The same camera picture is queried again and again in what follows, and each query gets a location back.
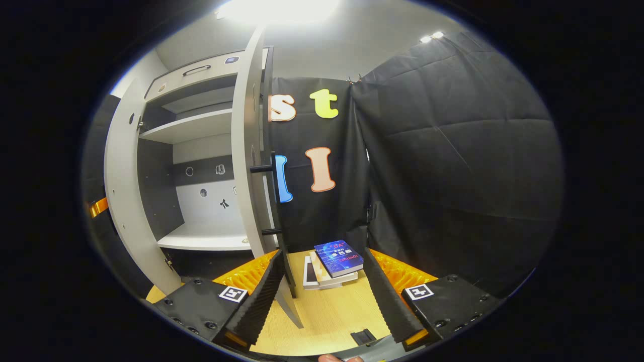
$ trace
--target black door handle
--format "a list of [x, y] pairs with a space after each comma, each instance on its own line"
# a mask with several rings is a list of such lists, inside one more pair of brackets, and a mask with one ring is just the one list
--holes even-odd
[[185, 77], [186, 75], [188, 75], [188, 73], [190, 73], [191, 71], [193, 71], [193, 70], [197, 70], [197, 69], [201, 69], [201, 68], [210, 69], [211, 67], [210, 67], [210, 65], [202, 65], [202, 66], [198, 66], [198, 67], [196, 67], [195, 69], [186, 70], [186, 71], [184, 72], [184, 77]]

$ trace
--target foam letter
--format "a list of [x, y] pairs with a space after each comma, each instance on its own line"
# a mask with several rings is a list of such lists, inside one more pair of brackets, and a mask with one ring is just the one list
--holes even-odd
[[333, 118], [337, 116], [338, 111], [331, 109], [331, 101], [337, 100], [337, 95], [329, 94], [327, 89], [311, 93], [311, 99], [316, 100], [316, 113], [322, 118]]
[[331, 150], [328, 147], [316, 147], [305, 152], [305, 155], [311, 159], [311, 167], [313, 167], [311, 191], [315, 193], [328, 191], [336, 186], [336, 182], [331, 180], [328, 169], [329, 154]]
[[279, 202], [289, 202], [293, 200], [293, 195], [289, 193], [286, 187], [286, 177], [284, 175], [284, 165], [286, 164], [286, 156], [275, 155], [276, 172], [278, 173], [278, 193]]
[[270, 121], [283, 121], [292, 120], [295, 118], [295, 108], [291, 104], [295, 103], [295, 99], [286, 94], [275, 94], [269, 98], [270, 107]]

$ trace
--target hand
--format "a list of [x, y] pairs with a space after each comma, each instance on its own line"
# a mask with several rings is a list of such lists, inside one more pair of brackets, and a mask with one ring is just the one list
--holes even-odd
[[[317, 358], [317, 362], [342, 362], [341, 359], [333, 356], [332, 354], [323, 354]], [[346, 362], [365, 362], [360, 357], [353, 357], [352, 359], [347, 360]]]

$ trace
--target book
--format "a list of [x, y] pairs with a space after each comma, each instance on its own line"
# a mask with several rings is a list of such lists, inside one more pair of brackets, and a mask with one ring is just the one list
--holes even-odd
[[344, 240], [316, 245], [315, 252], [331, 278], [357, 272], [365, 262]]
[[317, 282], [316, 271], [313, 268], [313, 264], [311, 263], [311, 257], [307, 255], [304, 257], [304, 279], [302, 281], [302, 286], [304, 287], [304, 289], [307, 289], [307, 290], [331, 289], [331, 288], [342, 287], [342, 283], [325, 285], [321, 287], [320, 284]]
[[317, 254], [315, 251], [310, 252], [310, 257], [311, 257], [311, 264], [313, 265], [313, 270], [315, 271], [315, 274], [316, 274], [317, 282], [320, 284], [321, 287], [324, 287], [327, 285], [333, 285], [337, 283], [344, 283], [345, 281], [358, 279], [357, 272], [351, 272], [349, 274], [345, 274], [337, 278], [331, 278], [331, 276], [327, 273], [327, 270], [322, 266], [322, 263], [317, 258]]

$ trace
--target blue book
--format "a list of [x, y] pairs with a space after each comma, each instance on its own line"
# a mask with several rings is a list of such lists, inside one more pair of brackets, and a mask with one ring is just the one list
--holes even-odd
[[316, 254], [331, 278], [350, 274], [363, 268], [362, 256], [344, 240], [316, 245]]

